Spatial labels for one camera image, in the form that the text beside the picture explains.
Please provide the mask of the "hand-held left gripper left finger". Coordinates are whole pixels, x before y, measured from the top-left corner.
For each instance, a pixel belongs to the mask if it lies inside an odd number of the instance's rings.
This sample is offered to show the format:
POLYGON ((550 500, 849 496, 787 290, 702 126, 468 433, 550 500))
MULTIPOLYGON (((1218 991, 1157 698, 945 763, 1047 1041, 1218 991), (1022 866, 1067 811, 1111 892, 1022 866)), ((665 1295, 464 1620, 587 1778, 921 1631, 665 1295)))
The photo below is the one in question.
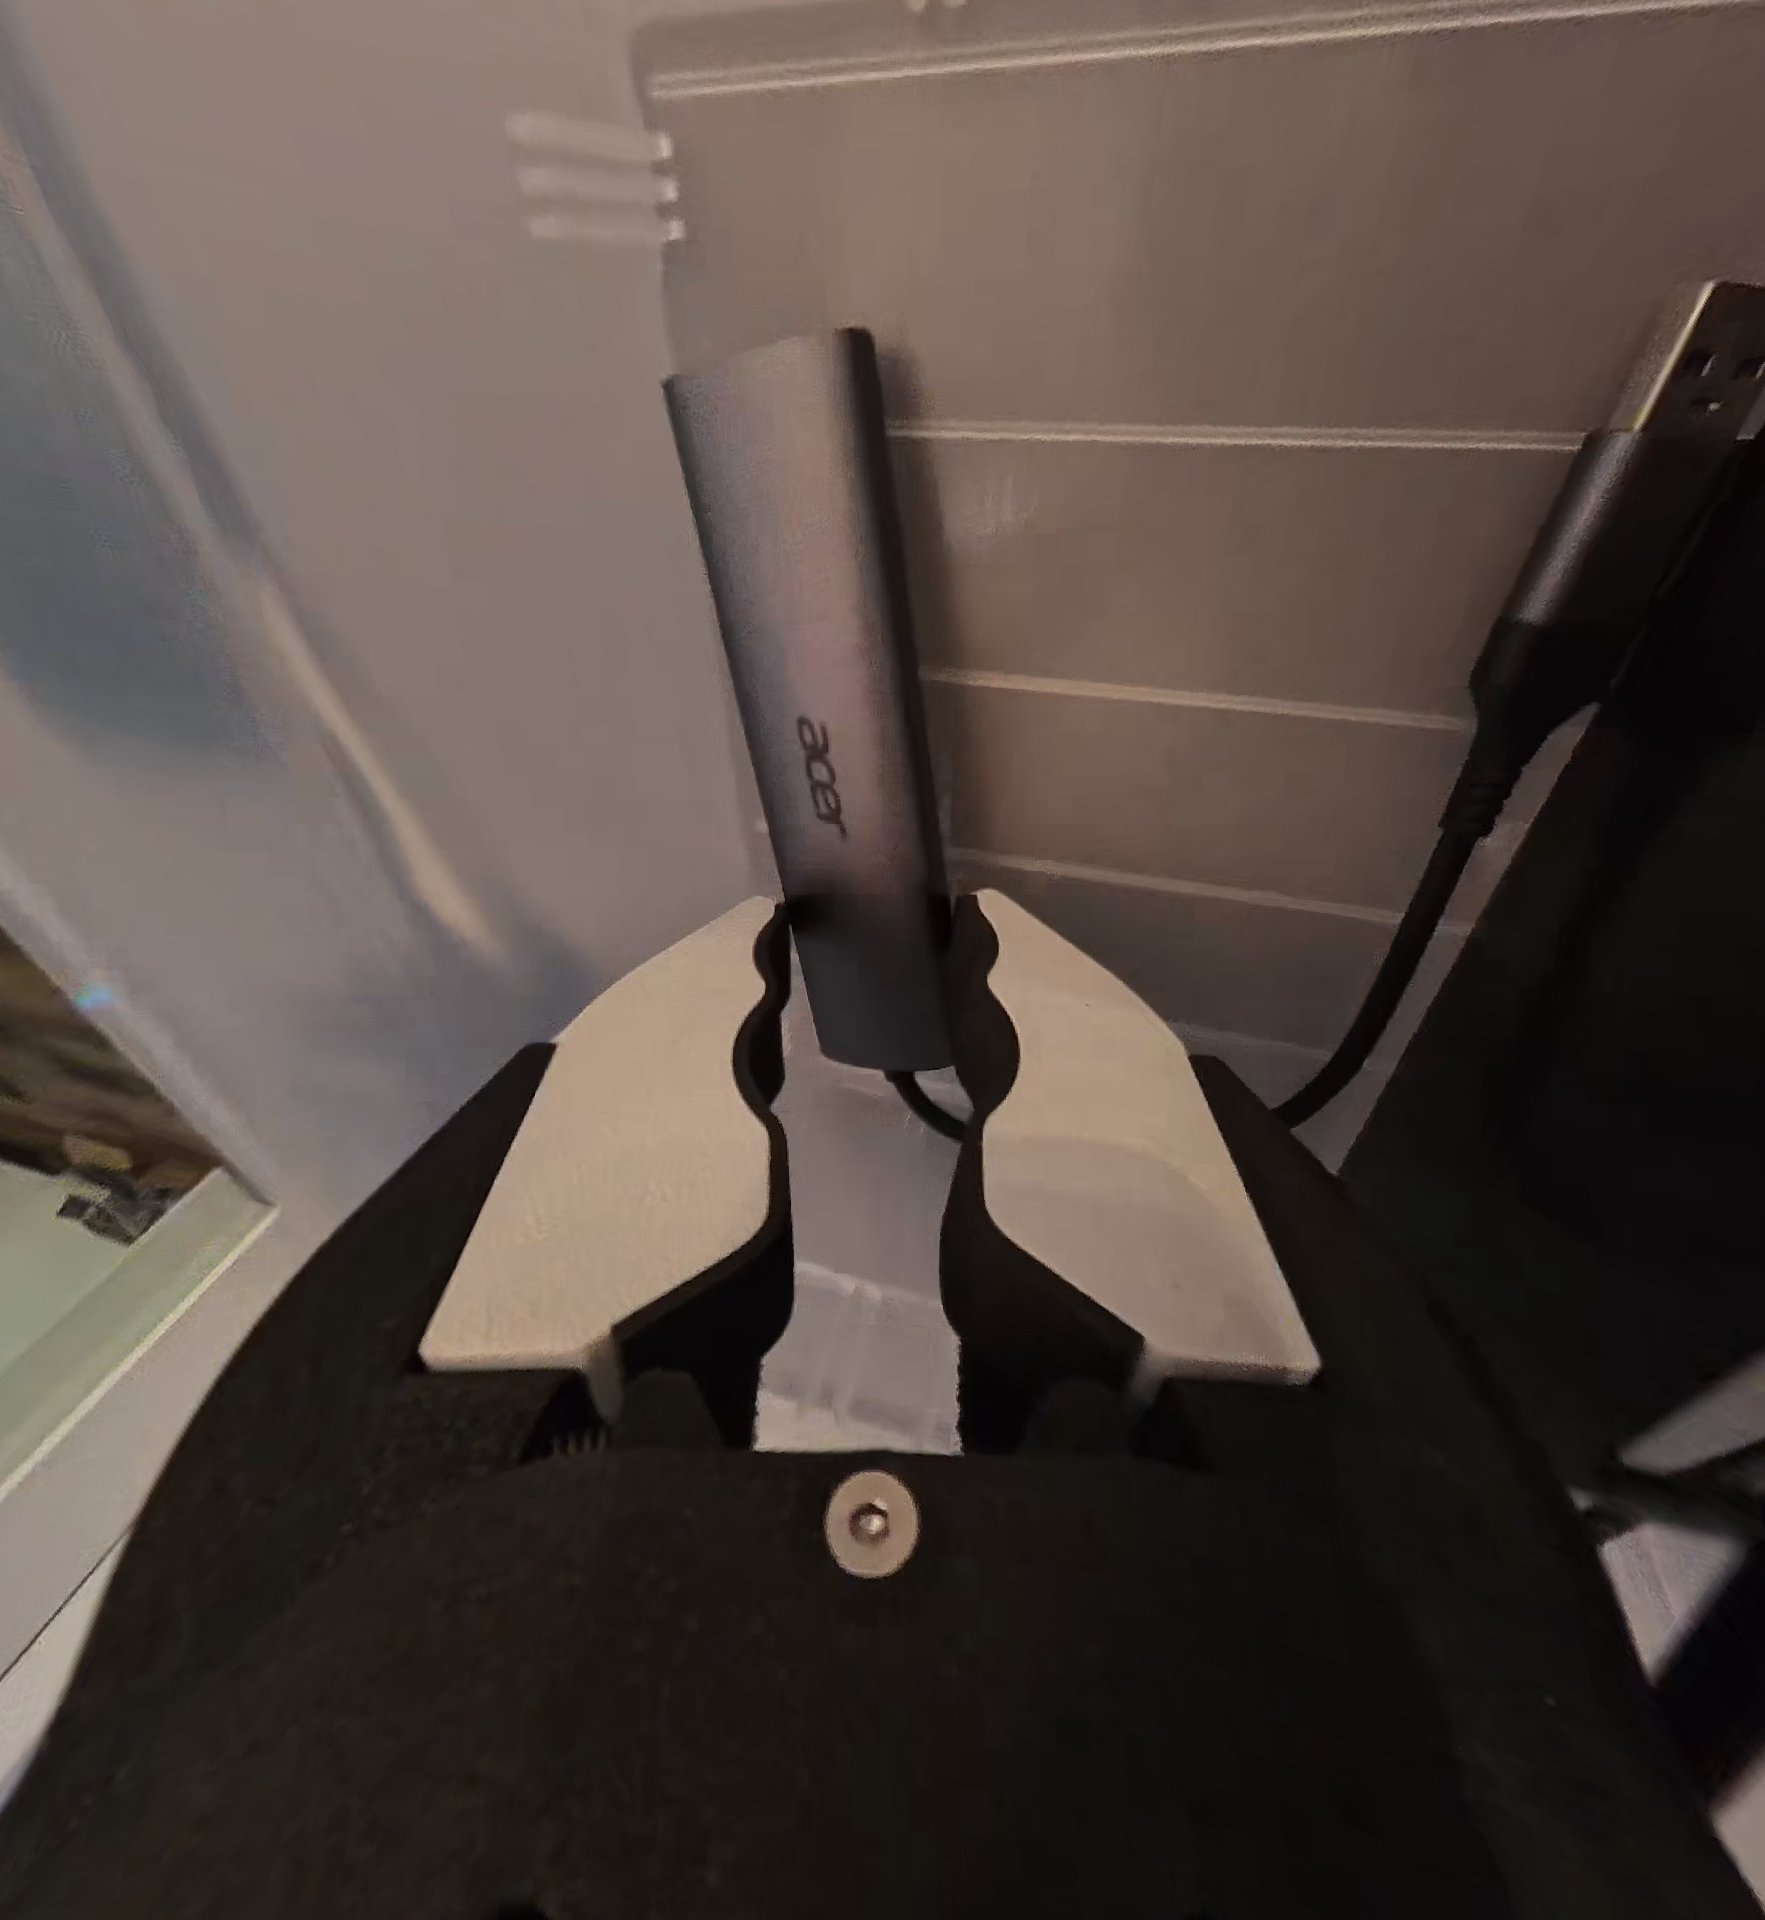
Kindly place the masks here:
POLYGON ((745 1371, 795 1308, 775 1113, 785 909, 750 896, 594 999, 552 1042, 416 1356, 441 1377, 745 1371))

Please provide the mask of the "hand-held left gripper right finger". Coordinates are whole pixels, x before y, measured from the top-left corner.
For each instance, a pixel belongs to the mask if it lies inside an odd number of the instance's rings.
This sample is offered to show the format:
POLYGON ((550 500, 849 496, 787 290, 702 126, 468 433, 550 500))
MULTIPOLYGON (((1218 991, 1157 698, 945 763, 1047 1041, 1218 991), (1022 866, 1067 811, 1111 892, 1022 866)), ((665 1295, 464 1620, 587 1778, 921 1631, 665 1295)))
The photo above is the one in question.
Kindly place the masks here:
POLYGON ((1000 890, 946 954, 971 1105, 942 1215, 942 1307, 1019 1389, 1095 1378, 1304 1384, 1321 1355, 1183 1042, 1000 890))

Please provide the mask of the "clear plastic bin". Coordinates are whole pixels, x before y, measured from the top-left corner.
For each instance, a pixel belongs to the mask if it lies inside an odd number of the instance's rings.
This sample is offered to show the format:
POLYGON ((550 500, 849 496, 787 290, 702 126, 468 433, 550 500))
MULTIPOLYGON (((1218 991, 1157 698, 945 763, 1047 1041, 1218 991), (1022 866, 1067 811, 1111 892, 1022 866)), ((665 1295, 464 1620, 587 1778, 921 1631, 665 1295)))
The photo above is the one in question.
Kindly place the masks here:
POLYGON ((1291 1093, 1765 5, 0 5, 0 915, 368 1189, 758 890, 662 408, 872 332, 942 835, 1291 1093))

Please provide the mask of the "large glass window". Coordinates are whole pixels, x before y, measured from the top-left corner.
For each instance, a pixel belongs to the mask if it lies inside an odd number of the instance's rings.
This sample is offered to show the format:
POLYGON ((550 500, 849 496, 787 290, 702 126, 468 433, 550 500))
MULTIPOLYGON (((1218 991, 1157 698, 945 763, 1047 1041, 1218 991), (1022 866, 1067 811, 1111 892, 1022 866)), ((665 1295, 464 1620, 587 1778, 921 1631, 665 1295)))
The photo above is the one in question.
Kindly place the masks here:
POLYGON ((0 1498, 272 1210, 0 924, 0 1498))

